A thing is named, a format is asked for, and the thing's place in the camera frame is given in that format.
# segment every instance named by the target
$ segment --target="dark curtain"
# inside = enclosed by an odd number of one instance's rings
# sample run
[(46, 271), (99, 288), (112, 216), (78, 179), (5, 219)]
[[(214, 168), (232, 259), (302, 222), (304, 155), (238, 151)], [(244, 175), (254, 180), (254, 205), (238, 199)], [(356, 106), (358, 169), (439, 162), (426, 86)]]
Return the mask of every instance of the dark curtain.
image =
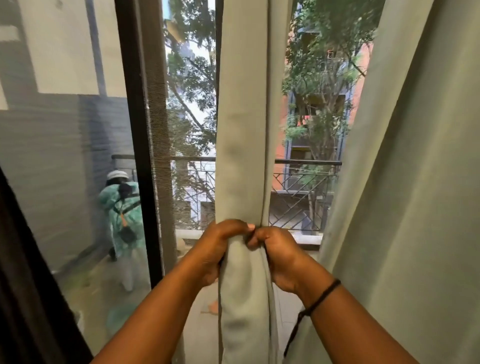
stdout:
[(0, 329), (0, 363), (93, 359), (1, 169)]

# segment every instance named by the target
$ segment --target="black wristband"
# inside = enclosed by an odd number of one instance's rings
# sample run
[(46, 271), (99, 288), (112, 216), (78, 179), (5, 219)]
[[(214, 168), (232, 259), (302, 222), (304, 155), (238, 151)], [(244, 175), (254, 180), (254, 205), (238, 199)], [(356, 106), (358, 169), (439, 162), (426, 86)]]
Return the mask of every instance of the black wristband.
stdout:
[(290, 347), (290, 344), (292, 343), (293, 339), (295, 338), (295, 335), (297, 334), (297, 331), (299, 330), (299, 325), (300, 321), (305, 317), (305, 316), (310, 316), (312, 312), (317, 308), (324, 300), (325, 298), (328, 297), (332, 291), (337, 288), (341, 284), (339, 279), (335, 279), (333, 283), (325, 290), (323, 293), (320, 295), (318, 300), (315, 301), (314, 304), (312, 304), (309, 308), (306, 308), (302, 311), (299, 312), (299, 316), (297, 318), (297, 322), (295, 326), (293, 327), (292, 333), (290, 334), (290, 337), (288, 338), (287, 346), (285, 347), (285, 351), (283, 352), (283, 357), (285, 358), (287, 356), (288, 348)]

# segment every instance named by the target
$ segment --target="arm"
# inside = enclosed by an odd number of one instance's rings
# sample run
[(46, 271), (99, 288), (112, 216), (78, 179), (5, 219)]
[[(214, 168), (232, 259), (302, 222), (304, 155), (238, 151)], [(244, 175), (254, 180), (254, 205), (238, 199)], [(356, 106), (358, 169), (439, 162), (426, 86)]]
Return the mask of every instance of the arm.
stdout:
[[(335, 280), (300, 249), (287, 230), (260, 228), (248, 245), (255, 248), (259, 242), (265, 243), (274, 282), (297, 294), (305, 307)], [(417, 363), (342, 285), (313, 311), (311, 319), (333, 363)]]
[(247, 234), (253, 228), (240, 220), (210, 224), (92, 364), (170, 363), (197, 293), (218, 277), (218, 262), (227, 249), (228, 238)]

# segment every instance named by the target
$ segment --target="black strap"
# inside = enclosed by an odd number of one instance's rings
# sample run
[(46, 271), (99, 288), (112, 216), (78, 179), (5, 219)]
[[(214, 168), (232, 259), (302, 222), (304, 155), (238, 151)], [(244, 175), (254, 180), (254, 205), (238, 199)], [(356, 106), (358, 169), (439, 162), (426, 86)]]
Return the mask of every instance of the black strap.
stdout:
[(325, 298), (328, 297), (332, 291), (337, 288), (341, 284), (339, 279), (335, 279), (333, 283), (321, 294), (321, 296), (318, 298), (318, 300), (315, 301), (313, 305), (311, 305), (309, 308), (304, 309), (303, 311), (299, 312), (299, 316), (297, 318), (297, 322), (295, 326), (293, 327), (292, 333), (290, 334), (290, 337), (288, 338), (287, 346), (285, 348), (285, 351), (283, 352), (283, 357), (285, 358), (287, 356), (288, 348), (290, 347), (290, 344), (292, 343), (293, 339), (295, 338), (295, 335), (297, 334), (297, 331), (299, 330), (299, 325), (300, 321), (305, 317), (305, 316), (310, 316), (315, 308), (317, 308), (324, 300)]
[(140, 200), (134, 202), (133, 204), (131, 204), (130, 206), (128, 206), (126, 209), (122, 210), (121, 212), (114, 206), (112, 208), (113, 211), (115, 211), (117, 214), (126, 214), (127, 212), (130, 212), (132, 211), (134, 208), (140, 206), (142, 204), (142, 202)]

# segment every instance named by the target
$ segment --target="metal railing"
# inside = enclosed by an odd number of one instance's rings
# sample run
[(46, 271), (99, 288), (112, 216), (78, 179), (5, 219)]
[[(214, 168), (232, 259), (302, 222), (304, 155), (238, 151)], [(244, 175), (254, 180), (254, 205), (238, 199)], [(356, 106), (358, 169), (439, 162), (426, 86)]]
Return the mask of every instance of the metal railing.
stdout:
[[(215, 218), (215, 157), (168, 157), (177, 229), (203, 230)], [(133, 155), (112, 155), (114, 167), (136, 180)], [(341, 161), (276, 159), (270, 225), (305, 235), (323, 232)]]

